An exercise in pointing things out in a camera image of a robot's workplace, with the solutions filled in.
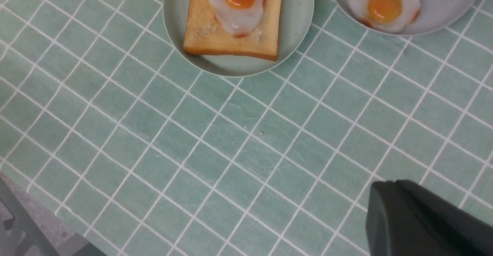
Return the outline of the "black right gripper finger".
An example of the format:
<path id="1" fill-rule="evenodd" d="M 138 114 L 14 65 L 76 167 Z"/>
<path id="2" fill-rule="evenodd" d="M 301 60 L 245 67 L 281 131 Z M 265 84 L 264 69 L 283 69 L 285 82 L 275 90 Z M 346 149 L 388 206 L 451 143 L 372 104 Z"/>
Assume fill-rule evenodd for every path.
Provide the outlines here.
<path id="1" fill-rule="evenodd" d="M 373 182 L 365 221 L 372 256 L 491 256 L 493 228 L 408 180 Z"/>

